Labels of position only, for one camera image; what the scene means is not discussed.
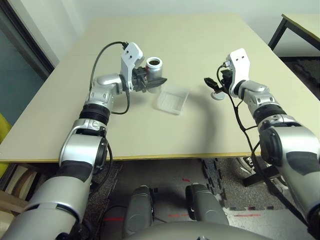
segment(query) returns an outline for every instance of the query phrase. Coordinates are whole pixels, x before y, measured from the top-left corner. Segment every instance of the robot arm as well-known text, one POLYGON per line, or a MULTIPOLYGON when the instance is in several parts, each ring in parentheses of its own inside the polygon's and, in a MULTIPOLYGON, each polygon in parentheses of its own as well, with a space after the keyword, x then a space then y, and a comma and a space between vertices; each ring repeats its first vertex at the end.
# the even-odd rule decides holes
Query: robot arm
POLYGON ((227 77, 222 80, 229 95, 248 105, 257 124, 263 160, 275 165, 284 177, 309 231, 319 229, 319 140, 286 114, 267 86, 249 79, 250 61, 243 48, 230 53, 222 66, 231 71, 224 72, 227 77))
MULTIPOLYGON (((116 95, 143 91, 163 84, 157 71, 135 66, 143 59, 139 47, 131 42, 121 55, 120 74, 99 76, 92 82, 79 119, 62 146, 57 174, 47 180, 11 224, 4 240, 66 240, 79 230, 87 207, 95 168, 107 157, 107 124, 116 95)), ((157 66, 156 57, 147 60, 157 66)))

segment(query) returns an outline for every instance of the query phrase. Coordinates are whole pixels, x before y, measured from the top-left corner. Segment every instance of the wire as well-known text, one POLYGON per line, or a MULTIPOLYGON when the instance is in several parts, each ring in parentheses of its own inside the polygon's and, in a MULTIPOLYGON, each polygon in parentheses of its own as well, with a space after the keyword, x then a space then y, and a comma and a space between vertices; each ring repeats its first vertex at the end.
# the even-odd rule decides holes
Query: wire
MULTIPOLYGON (((104 221, 103 221, 104 216, 107 214, 107 212, 109 212, 111 209, 114 209, 114 208, 124 208, 124 209, 127 209, 128 207, 127 207, 127 206, 123 206, 123 205, 113 205, 113 206, 109 207, 107 210, 105 210, 105 212, 102 214, 102 216, 101 216, 101 218, 100 218, 100 220, 99 220, 99 225, 98 225, 98 226, 99 226, 99 227, 98 227, 98 228, 99 228, 99 232, 98 232, 99 240, 101 239, 102 227, 103 227, 103 225, 104 225, 104 221)), ((159 218, 159 217, 153 216, 153 218, 154 218, 155 220, 158 220, 158 221, 163 222, 163 223, 165 223, 165 224, 168 223, 167 221, 162 220, 162 219, 159 218)))
POLYGON ((113 163, 113 155, 112 155, 112 150, 111 150, 111 147, 110 147, 110 144, 108 143, 107 145, 107 148, 108 148, 108 151, 109 151, 109 157, 110 157, 110 160, 109 160, 109 169, 108 171, 106 172, 104 178, 102 179, 102 181, 98 184, 98 186, 96 186, 95 189, 92 190, 92 192, 90 192, 89 194, 89 198, 91 198, 96 192, 99 191, 99 189, 101 188, 101 186, 106 182, 106 180, 108 179, 109 177, 109 173, 110 173, 110 170, 111 170, 111 167, 112 167, 112 163, 113 163))
POLYGON ((243 102, 243 100, 241 100, 236 107, 238 108, 240 106, 240 104, 242 104, 242 102, 243 102))
POLYGON ((254 128, 256 128, 256 127, 258 127, 258 126, 251 126, 251 127, 246 128, 245 130, 248 131, 248 130, 254 129, 254 128))
MULTIPOLYGON (((95 75, 95 71, 96 71, 96 67, 97 67, 97 63, 102 55, 102 53, 107 49, 109 48, 110 46, 112 45, 116 45, 116 44, 121 44, 123 49, 125 49, 127 46, 128 46, 128 43, 127 42, 124 42, 124 41, 114 41, 114 42, 111 42, 109 43, 108 45, 104 46, 101 51, 99 52, 98 56, 96 57, 95 61, 94 61, 94 64, 93 64, 93 67, 92 67, 92 71, 91 71, 91 77, 90 77, 90 85, 89 85, 89 90, 91 91, 92 89, 92 83, 94 81, 94 75, 95 75)), ((126 94, 126 109, 124 112, 115 112, 115 111, 112 111, 111 113, 112 114, 117 114, 117 115, 122 115, 122 114, 126 114, 129 110, 129 107, 130 107, 130 93, 129 93, 129 90, 127 89, 125 91, 125 94, 126 94)))
POLYGON ((125 95, 126 95, 126 109, 125 111, 123 112, 115 112, 115 111, 112 111, 111 113, 112 114, 118 114, 118 115, 122 115, 122 114, 126 114, 129 110, 129 107, 130 107, 130 93, 129 91, 125 91, 125 95))
POLYGON ((248 136, 248 134, 246 133, 247 130, 253 128, 253 127, 249 127, 249 128, 245 128, 240 120, 240 117, 239 117, 239 112, 238 112, 238 106, 235 106, 235 103, 231 97, 231 95, 229 94, 229 91, 227 90, 226 86, 224 84, 222 84, 220 78, 219 78, 219 70, 221 68, 223 68, 224 66, 221 65, 218 67, 217 71, 216 71, 216 77, 219 81, 219 83, 222 85, 223 89, 225 90, 226 94, 229 96, 230 100, 231 100, 231 103, 232 103, 232 106, 233 106, 233 110, 234 110, 234 114, 235 114, 235 118, 236 118, 236 121, 241 129, 241 131, 243 132, 247 142, 248 142, 248 145, 250 147, 250 151, 251 151, 251 160, 252 160, 252 163, 253 163, 253 166, 254 166, 254 169, 256 170, 256 173, 259 174, 263 181, 265 182, 265 184, 267 185, 269 191, 271 193, 273 193, 279 200, 280 202, 286 206, 286 208, 288 208, 292 213, 293 215, 295 215, 302 223, 304 223, 306 226, 308 226, 306 220, 304 219, 304 217, 302 216, 302 214, 299 212, 299 210, 297 210, 295 208, 295 206, 292 205, 292 203, 290 201, 288 201, 288 199, 285 198, 285 196, 279 191, 279 189, 271 182, 271 180, 266 177, 266 175, 264 174, 264 172, 262 171, 258 161, 257 161, 257 158, 256 158, 256 155, 255 155, 255 150, 257 149, 257 147, 259 146, 260 142, 258 142, 256 144, 256 146, 253 148, 252 147, 252 144, 251 144, 251 141, 250 141, 250 138, 248 136))
POLYGON ((88 229, 88 232, 89 232, 89 236, 85 240, 93 240, 94 231, 93 231, 92 224, 86 218, 82 220, 82 224, 88 229))
POLYGON ((97 66, 97 63, 99 61, 99 58, 101 57, 102 53, 107 49, 109 48, 110 46, 112 45, 116 45, 116 44, 121 44, 123 48, 126 48, 127 47, 127 43, 124 42, 124 41, 114 41, 114 42, 111 42, 109 43, 108 45, 104 46, 101 51, 99 52, 98 56, 96 56, 96 59, 94 61, 94 64, 93 64, 93 67, 92 67, 92 71, 91 71, 91 77, 90 77, 90 86, 89 86, 89 90, 91 90, 92 88, 92 83, 94 81, 94 75, 95 75, 95 71, 96 71, 96 66, 97 66))
POLYGON ((158 221, 163 222, 163 223, 165 223, 165 224, 167 224, 167 223, 168 223, 167 221, 162 220, 162 219, 161 219, 161 218, 159 218, 159 217, 153 216, 153 218, 154 218, 155 220, 158 220, 158 221))

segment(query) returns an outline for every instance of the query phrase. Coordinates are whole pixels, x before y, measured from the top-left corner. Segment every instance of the table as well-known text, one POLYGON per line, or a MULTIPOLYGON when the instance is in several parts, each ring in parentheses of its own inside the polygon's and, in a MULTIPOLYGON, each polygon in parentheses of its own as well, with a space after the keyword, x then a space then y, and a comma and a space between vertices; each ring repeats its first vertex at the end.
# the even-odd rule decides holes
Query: table
MULTIPOLYGON (((189 89, 181 115, 155 109, 156 94, 132 93, 128 113, 110 116, 107 138, 115 160, 248 156, 230 100, 213 100, 204 83, 204 77, 215 79, 218 66, 239 48, 246 49, 251 61, 250 78, 269 86, 282 108, 320 137, 317 98, 239 16, 102 17, 90 24, 13 126, 0 145, 2 162, 58 161, 87 97, 96 56, 114 41, 135 42, 145 58, 160 57, 166 84, 189 89)), ((121 53, 120 47, 108 48, 96 76, 119 73, 121 53)), ((123 94, 113 110, 125 108, 123 94)), ((239 112, 245 126, 255 124, 245 104, 239 112)), ((249 136, 255 145, 257 130, 250 130, 249 136)))
POLYGON ((284 13, 281 16, 282 21, 268 44, 272 50, 287 28, 320 50, 320 14, 284 13))

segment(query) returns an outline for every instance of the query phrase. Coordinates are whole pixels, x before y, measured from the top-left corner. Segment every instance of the table leg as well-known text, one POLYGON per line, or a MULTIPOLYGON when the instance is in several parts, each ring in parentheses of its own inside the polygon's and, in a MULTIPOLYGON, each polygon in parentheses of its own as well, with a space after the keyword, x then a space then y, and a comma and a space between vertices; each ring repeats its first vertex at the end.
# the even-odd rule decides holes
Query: table leg
POLYGON ((282 35, 284 34, 287 26, 287 20, 286 19, 282 19, 282 21, 280 22, 278 28, 275 30, 275 33, 273 34, 270 42, 268 43, 268 46, 271 48, 271 50, 273 51, 276 47, 276 45, 278 44, 280 38, 282 37, 282 35))
MULTIPOLYGON (((271 165, 271 166, 263 169, 262 171, 263 171, 264 175, 269 179, 270 178, 276 178, 276 177, 280 176, 280 173, 279 173, 278 169, 274 165, 271 165)), ((256 184, 262 183, 263 179, 262 179, 262 177, 260 175, 255 173, 255 174, 243 179, 242 182, 243 182, 243 185, 245 187, 249 187, 249 186, 252 186, 252 185, 256 185, 256 184)))

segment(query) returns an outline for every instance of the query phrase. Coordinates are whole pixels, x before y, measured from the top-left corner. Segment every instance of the transparent box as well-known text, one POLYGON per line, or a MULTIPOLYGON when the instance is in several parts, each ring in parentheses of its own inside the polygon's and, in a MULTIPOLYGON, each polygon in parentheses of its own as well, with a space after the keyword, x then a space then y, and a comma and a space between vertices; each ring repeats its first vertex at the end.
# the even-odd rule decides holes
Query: transparent box
POLYGON ((179 115, 183 110, 188 95, 189 90, 187 88, 166 85, 158 97, 157 107, 162 111, 179 115))

